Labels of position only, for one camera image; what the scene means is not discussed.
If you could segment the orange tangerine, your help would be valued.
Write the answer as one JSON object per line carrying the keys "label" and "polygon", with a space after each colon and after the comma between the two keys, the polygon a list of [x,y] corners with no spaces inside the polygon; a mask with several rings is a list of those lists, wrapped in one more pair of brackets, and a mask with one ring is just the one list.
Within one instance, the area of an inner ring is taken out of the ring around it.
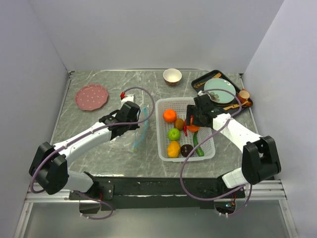
{"label": "orange tangerine", "polygon": [[188,129],[190,132],[195,133],[195,132],[197,132],[197,131],[200,129],[200,127],[191,124],[191,125],[188,125],[188,126],[187,126],[187,129]]}
{"label": "orange tangerine", "polygon": [[177,113],[172,109],[168,109],[163,113],[163,119],[167,123],[174,123],[177,120]]}

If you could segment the brown kiwi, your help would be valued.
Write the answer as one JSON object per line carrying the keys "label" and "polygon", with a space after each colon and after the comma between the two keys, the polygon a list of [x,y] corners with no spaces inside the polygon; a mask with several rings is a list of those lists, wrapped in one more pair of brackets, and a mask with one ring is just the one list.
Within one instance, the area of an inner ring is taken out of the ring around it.
{"label": "brown kiwi", "polygon": [[174,122],[174,127],[178,129],[179,131],[182,131],[184,128],[184,120],[181,118],[177,118]]}

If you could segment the clear blue-zipper zip bag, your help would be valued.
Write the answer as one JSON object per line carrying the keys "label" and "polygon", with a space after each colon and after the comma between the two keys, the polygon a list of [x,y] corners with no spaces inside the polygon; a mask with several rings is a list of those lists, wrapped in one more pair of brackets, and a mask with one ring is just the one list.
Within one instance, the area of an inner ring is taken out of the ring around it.
{"label": "clear blue-zipper zip bag", "polygon": [[[144,120],[149,115],[149,106],[141,107],[140,111],[138,112],[138,120]],[[132,144],[132,148],[130,152],[134,153],[137,151],[137,148],[141,145],[143,140],[145,139],[147,128],[148,128],[148,121],[146,120],[143,123],[139,123],[139,128],[136,129],[134,133],[134,142]]]}

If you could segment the green lime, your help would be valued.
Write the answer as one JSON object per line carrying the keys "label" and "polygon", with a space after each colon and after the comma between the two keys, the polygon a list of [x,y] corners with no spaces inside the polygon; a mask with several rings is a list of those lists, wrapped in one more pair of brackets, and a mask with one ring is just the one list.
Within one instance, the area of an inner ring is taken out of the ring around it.
{"label": "green lime", "polygon": [[170,141],[177,141],[180,138],[180,131],[177,128],[172,128],[167,133]]}

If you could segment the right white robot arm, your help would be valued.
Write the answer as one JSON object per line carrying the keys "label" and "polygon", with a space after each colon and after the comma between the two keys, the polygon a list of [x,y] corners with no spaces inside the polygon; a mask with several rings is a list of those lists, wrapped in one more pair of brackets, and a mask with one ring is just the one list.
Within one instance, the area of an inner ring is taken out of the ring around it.
{"label": "right white robot arm", "polygon": [[255,185],[281,172],[281,164],[275,140],[260,136],[238,121],[222,108],[217,108],[209,95],[194,98],[194,105],[187,106],[186,119],[194,126],[209,127],[224,135],[242,152],[242,165],[220,178],[217,192],[229,197],[234,188],[243,184]]}

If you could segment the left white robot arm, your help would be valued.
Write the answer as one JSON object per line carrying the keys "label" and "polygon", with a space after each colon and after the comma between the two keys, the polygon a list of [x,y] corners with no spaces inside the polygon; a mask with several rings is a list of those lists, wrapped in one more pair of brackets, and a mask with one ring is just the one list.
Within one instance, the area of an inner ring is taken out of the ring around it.
{"label": "left white robot arm", "polygon": [[103,116],[89,129],[68,140],[54,145],[42,143],[29,169],[32,181],[36,181],[49,195],[62,189],[72,189],[80,191],[87,199],[95,198],[99,190],[93,176],[87,172],[71,171],[68,167],[96,146],[129,130],[136,130],[139,112],[140,107],[128,101],[121,109]]}

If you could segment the red chili pepper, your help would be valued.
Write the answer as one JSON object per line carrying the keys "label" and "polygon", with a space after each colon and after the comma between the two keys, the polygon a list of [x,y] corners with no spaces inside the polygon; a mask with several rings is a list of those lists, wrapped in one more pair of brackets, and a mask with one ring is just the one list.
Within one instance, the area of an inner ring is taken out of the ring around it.
{"label": "red chili pepper", "polygon": [[183,131],[185,136],[188,136],[188,132],[187,132],[187,119],[184,120],[184,126],[183,126]]}

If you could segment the light green plate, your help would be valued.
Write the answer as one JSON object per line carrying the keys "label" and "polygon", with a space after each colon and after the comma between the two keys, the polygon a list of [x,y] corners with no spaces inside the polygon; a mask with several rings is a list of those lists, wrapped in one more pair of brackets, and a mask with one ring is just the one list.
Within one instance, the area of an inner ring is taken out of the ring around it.
{"label": "light green plate", "polygon": [[205,83],[204,90],[209,90],[211,100],[219,104],[228,104],[234,100],[232,94],[236,94],[235,87],[225,79],[213,78]]}

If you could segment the wooden spoon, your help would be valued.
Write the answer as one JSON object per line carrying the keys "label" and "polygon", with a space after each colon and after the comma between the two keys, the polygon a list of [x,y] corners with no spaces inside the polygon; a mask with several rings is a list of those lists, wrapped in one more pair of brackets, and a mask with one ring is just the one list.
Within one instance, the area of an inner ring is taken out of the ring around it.
{"label": "wooden spoon", "polygon": [[[253,105],[253,103],[251,101],[245,101],[245,102],[241,103],[242,107],[250,107],[252,105]],[[232,104],[232,105],[226,105],[223,109],[227,111],[229,109],[235,109],[235,108],[239,108],[239,107],[240,107],[239,104]]]}

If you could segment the dark purple mangosteen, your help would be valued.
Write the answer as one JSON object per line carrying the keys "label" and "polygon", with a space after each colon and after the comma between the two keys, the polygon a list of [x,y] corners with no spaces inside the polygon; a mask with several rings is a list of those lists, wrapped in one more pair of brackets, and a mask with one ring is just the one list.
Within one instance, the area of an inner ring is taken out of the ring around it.
{"label": "dark purple mangosteen", "polygon": [[193,150],[192,145],[184,144],[181,146],[180,153],[183,157],[187,157],[192,150]]}

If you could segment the yellow orange persimmon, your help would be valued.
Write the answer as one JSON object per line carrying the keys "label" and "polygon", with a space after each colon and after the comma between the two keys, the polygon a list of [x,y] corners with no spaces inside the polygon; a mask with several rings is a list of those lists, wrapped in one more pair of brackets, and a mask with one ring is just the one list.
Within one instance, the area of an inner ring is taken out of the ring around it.
{"label": "yellow orange persimmon", "polygon": [[170,158],[178,158],[180,150],[180,144],[177,141],[171,141],[167,148],[167,154]]}

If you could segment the wooden fork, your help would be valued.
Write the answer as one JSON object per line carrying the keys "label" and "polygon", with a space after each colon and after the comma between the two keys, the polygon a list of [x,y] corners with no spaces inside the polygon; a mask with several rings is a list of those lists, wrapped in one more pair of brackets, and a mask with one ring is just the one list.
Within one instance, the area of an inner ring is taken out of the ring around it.
{"label": "wooden fork", "polygon": [[221,78],[222,74],[221,73],[217,73],[217,74],[206,74],[203,75],[200,78],[195,79],[194,81],[192,81],[191,85],[193,88],[199,88],[202,85],[204,85],[208,80],[212,79],[212,78]]}

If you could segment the white patterned bowl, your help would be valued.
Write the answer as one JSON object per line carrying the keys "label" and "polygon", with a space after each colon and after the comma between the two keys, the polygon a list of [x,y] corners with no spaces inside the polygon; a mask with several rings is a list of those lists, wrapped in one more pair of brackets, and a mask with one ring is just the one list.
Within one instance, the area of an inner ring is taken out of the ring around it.
{"label": "white patterned bowl", "polygon": [[176,86],[182,79],[182,73],[175,68],[169,68],[163,72],[163,79],[168,86]]}

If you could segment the orange small cup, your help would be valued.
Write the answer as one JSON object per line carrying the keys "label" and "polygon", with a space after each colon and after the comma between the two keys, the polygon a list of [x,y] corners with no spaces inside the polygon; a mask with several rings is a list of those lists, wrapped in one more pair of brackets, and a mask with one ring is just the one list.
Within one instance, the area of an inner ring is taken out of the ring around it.
{"label": "orange small cup", "polygon": [[250,93],[245,90],[242,89],[239,93],[238,93],[238,99],[240,100],[241,103],[244,103],[246,101],[248,101],[250,98]]}

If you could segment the pink dotted plate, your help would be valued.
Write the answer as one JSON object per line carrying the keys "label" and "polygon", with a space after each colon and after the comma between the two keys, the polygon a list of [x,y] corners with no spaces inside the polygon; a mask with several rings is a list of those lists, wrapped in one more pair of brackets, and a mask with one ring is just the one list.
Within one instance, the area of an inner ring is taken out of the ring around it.
{"label": "pink dotted plate", "polygon": [[76,106],[83,111],[95,111],[102,108],[108,99],[108,91],[99,84],[82,87],[75,95]]}

